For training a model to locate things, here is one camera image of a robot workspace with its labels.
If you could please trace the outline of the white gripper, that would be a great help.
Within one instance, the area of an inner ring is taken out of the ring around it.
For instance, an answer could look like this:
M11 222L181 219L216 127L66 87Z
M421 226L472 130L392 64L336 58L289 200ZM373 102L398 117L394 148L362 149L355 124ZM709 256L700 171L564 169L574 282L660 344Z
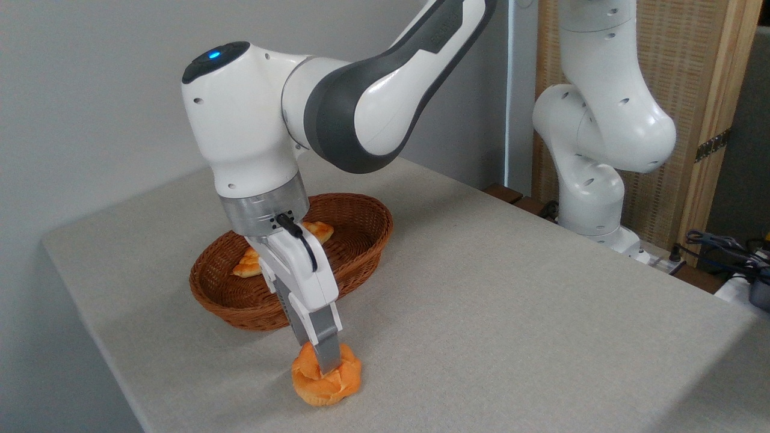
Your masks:
M308 229L295 238L280 229L269 236L247 238L259 255L259 266L273 286L299 345L310 342L320 373L341 365L338 332L343 329L336 307L338 286L319 239Z

